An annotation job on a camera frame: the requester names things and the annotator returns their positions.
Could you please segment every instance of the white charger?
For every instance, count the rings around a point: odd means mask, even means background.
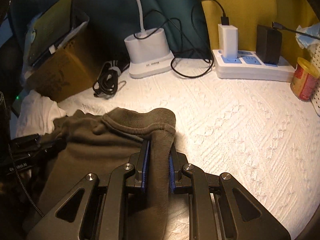
[[[238,58],[238,28],[232,25],[218,24],[219,46],[224,58]]]

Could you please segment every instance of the triangular cutout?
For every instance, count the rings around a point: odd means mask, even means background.
[[[250,221],[261,216],[259,210],[254,205],[252,205],[252,203],[245,197],[245,195],[239,189],[233,188],[232,192],[235,196],[242,220],[244,222]]]
[[[78,190],[72,198],[57,212],[56,217],[72,223],[76,215],[84,194],[84,189]]]

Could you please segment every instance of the tissue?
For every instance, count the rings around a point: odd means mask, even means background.
[[[302,28],[300,25],[297,28],[298,32],[310,34],[312,36],[320,37],[320,23],[317,23],[311,27]],[[318,44],[320,44],[319,40],[303,36],[301,34],[296,34],[296,40],[302,49],[307,49],[310,55],[313,57],[314,53],[316,52],[316,48]]]

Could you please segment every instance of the cardboard box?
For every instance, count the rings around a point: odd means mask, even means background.
[[[60,102],[92,87],[103,62],[92,33],[86,29],[52,54],[27,79],[26,87]]]

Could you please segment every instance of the yellow curtain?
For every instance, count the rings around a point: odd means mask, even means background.
[[[257,24],[271,26],[277,21],[287,28],[296,29],[311,26],[319,20],[307,0],[218,0],[229,16],[230,24],[238,28],[239,49],[255,50]],[[218,27],[222,12],[220,8],[206,1],[203,3],[208,25],[210,45],[219,48]],[[300,49],[293,33],[282,32],[282,55],[296,65],[297,57],[309,59],[308,52]]]

